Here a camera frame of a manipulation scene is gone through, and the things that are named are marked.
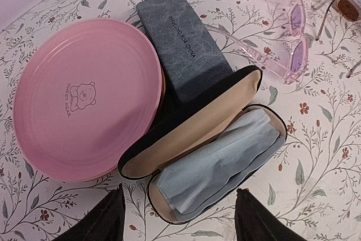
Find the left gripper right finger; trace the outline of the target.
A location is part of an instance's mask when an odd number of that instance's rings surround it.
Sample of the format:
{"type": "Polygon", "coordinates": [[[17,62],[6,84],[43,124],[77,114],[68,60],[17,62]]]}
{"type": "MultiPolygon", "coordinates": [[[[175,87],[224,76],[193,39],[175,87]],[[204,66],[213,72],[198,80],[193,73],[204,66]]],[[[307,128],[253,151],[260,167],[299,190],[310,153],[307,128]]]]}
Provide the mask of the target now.
{"type": "Polygon", "coordinates": [[[248,190],[238,189],[235,204],[237,240],[299,240],[248,190]]]}

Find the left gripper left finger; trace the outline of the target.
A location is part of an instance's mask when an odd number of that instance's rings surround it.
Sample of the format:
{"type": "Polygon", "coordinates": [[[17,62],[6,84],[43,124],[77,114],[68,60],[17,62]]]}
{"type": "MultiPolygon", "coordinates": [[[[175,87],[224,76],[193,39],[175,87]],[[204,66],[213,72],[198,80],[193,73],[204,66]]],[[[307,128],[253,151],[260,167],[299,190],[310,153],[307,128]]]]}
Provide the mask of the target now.
{"type": "Polygon", "coordinates": [[[109,192],[80,222],[58,237],[58,241],[123,241],[125,197],[121,185],[109,192]]]}

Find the light blue cleaning cloth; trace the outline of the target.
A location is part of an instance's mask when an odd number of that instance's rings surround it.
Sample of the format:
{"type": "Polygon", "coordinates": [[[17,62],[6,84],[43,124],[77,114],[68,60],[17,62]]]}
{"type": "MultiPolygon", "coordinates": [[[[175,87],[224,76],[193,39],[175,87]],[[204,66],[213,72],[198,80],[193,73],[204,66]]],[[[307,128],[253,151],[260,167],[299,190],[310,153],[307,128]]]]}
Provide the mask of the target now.
{"type": "Polygon", "coordinates": [[[261,108],[243,114],[214,141],[168,165],[155,182],[174,215],[186,222],[225,197],[285,143],[261,108]]]}

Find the black beige glasses case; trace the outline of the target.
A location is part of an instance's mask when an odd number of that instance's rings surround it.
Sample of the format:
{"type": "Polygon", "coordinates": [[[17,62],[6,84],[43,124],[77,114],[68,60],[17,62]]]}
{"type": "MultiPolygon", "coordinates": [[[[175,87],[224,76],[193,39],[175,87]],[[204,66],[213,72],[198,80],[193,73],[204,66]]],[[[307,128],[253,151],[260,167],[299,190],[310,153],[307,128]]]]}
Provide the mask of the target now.
{"type": "Polygon", "coordinates": [[[149,177],[149,202],[164,221],[171,224],[188,222],[174,222],[170,207],[155,186],[161,172],[168,165],[214,141],[243,114],[257,108],[265,110],[271,117],[271,123],[285,133],[287,139],[287,129],[280,116],[267,106],[252,104],[261,81],[262,71],[255,65],[234,72],[154,126],[121,156],[118,171],[124,178],[149,177]]]}

